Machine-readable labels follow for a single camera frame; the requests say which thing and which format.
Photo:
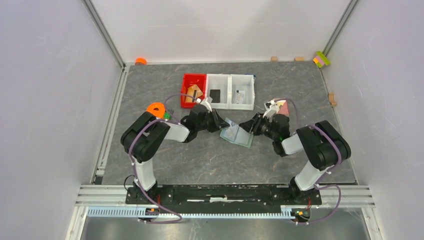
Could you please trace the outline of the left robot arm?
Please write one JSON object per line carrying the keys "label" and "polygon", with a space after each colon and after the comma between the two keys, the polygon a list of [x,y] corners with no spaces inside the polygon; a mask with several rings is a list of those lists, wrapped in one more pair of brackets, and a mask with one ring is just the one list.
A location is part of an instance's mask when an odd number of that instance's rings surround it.
{"label": "left robot arm", "polygon": [[151,204],[157,198],[153,157],[163,141],[189,143],[200,131],[215,133],[229,126],[216,109],[209,109],[202,104],[195,105],[180,122],[144,112],[120,138],[134,170],[133,184],[139,189],[139,199],[145,204]]}

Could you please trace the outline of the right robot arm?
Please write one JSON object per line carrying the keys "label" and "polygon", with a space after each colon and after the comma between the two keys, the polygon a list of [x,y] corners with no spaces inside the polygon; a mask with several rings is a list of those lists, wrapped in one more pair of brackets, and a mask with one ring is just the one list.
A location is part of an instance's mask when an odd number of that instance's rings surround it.
{"label": "right robot arm", "polygon": [[323,175],[350,158],[352,152],[347,141],[327,120],[301,127],[293,134],[290,133],[289,121],[289,117],[283,114],[268,118],[257,113],[239,126],[249,134],[271,139],[273,150],[280,157],[305,152],[308,161],[290,180],[288,187],[289,199],[295,204],[302,204]]}

